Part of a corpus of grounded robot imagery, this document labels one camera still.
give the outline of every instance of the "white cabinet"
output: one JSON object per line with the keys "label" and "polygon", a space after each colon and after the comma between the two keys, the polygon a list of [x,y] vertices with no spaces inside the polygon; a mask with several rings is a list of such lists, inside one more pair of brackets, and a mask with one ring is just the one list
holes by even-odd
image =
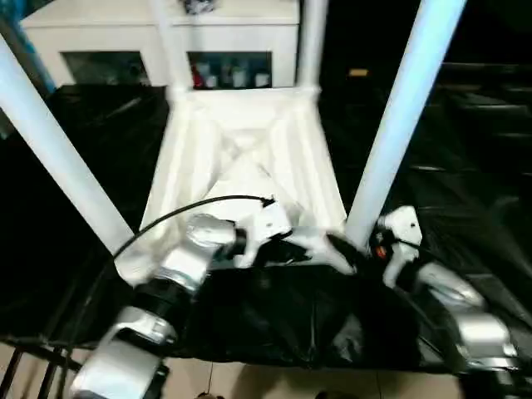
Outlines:
{"label": "white cabinet", "polygon": [[[56,86],[135,79],[163,86],[169,83],[168,62],[148,2],[56,0],[25,18],[22,27]],[[213,12],[189,16],[179,0],[165,1],[175,45],[187,61],[198,63],[193,68],[195,82],[221,82],[227,73],[222,69],[229,66],[235,69],[230,76],[235,81],[237,73],[248,68],[244,73],[251,86],[268,81],[274,87],[292,86],[298,0],[217,4]]]}

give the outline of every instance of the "white pole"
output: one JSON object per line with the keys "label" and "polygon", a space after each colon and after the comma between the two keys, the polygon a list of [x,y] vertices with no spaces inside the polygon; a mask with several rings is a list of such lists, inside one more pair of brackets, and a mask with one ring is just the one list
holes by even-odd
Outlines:
{"label": "white pole", "polygon": [[319,86],[327,9],[328,0],[306,0],[305,2],[298,86]]}
{"label": "white pole", "polygon": [[367,247],[465,4],[421,0],[347,219],[347,236],[360,249]]}
{"label": "white pole", "polygon": [[150,0],[151,11],[155,18],[157,31],[159,32],[160,42],[162,43],[166,64],[168,66],[169,87],[173,96],[174,93],[179,94],[192,87],[192,76],[189,63],[185,56],[186,49],[179,49],[177,40],[172,37],[175,33],[172,32],[171,23],[167,16],[169,11],[167,8],[170,5],[164,0]]}
{"label": "white pole", "polygon": [[68,140],[1,36],[0,107],[101,242],[109,251],[115,252],[133,235],[131,229]]}

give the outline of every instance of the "black cable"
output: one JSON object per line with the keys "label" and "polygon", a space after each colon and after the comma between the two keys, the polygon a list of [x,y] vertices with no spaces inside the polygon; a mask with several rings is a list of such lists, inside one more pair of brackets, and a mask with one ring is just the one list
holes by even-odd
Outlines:
{"label": "black cable", "polygon": [[121,247],[118,248],[118,250],[113,254],[110,261],[104,265],[104,267],[101,269],[100,273],[96,277],[96,280],[91,285],[91,288],[89,289],[89,293],[87,294],[85,298],[85,302],[83,303],[83,306],[80,309],[80,312],[77,315],[77,319],[74,323],[74,328],[72,329],[71,336],[68,339],[68,343],[66,345],[66,356],[65,356],[65,364],[63,366],[63,369],[61,371],[61,380],[59,381],[59,385],[57,387],[57,393],[56,393],[56,399],[63,399],[63,392],[65,391],[65,385],[67,384],[67,373],[68,373],[68,364],[71,361],[72,352],[74,352],[74,345],[76,343],[76,337],[79,332],[81,322],[83,321],[83,317],[85,316],[85,312],[89,305],[92,302],[92,298],[94,297],[94,294],[96,293],[96,290],[98,286],[100,285],[100,281],[103,279],[103,276],[106,274],[108,268],[114,267],[115,260],[124,253],[126,249],[128,249],[137,239],[139,239],[141,236],[143,236],[145,233],[153,229],[156,225],[164,222],[167,219],[170,219],[178,214],[182,214],[186,212],[187,210],[191,210],[194,208],[198,208],[203,205],[207,204],[213,204],[214,202],[220,202],[220,201],[227,201],[227,200],[256,200],[263,203],[263,206],[269,205],[273,203],[273,199],[267,199],[264,197],[258,197],[256,195],[226,195],[222,197],[214,197],[209,199],[203,199],[198,202],[194,202],[193,204],[186,205],[182,208],[178,208],[176,210],[173,210],[169,212],[168,214],[165,214],[158,219],[155,219],[153,222],[146,225],[143,229],[139,230],[137,234],[135,234],[133,237],[128,239]]}
{"label": "black cable", "polygon": [[441,264],[446,264],[438,255],[434,254],[432,251],[430,251],[427,248],[423,248],[418,244],[411,243],[409,241],[405,241],[404,239],[397,239],[395,238],[395,241],[401,244],[408,245],[409,247],[412,247],[414,249],[417,249],[419,252],[428,255],[429,257],[433,258],[434,260],[437,260]]}

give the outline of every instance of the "tiled floor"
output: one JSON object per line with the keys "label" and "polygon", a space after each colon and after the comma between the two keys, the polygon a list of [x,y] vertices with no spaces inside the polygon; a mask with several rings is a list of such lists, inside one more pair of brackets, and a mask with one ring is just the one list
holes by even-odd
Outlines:
{"label": "tiled floor", "polygon": [[[0,376],[5,372],[11,354],[10,347],[0,345]],[[87,355],[87,352],[76,351],[74,358],[82,362]],[[8,398],[37,399],[46,366],[45,362],[24,355]],[[346,394],[349,399],[460,397],[454,378],[450,376],[345,370],[315,372],[194,359],[172,359],[168,366],[171,374],[165,385],[164,398],[194,399],[201,392],[211,392],[225,399],[314,399],[322,391]]]}

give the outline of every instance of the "black tablecloth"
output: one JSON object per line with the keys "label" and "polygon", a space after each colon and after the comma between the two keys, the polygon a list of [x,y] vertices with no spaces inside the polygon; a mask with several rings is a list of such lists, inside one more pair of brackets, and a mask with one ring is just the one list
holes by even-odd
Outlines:
{"label": "black tablecloth", "polygon": [[[345,96],[325,91],[319,103],[347,210],[387,97],[371,86],[359,89]],[[496,305],[528,360],[532,96],[522,93],[436,90],[386,209],[416,206],[424,245]],[[168,114],[164,92],[73,86],[49,103],[126,221],[138,229]],[[17,135],[0,142],[0,171],[0,337],[63,344],[108,254]],[[111,271],[78,344],[96,342],[130,295]],[[418,335],[409,307],[379,284],[327,267],[223,271],[206,282],[174,355],[445,370]]]}

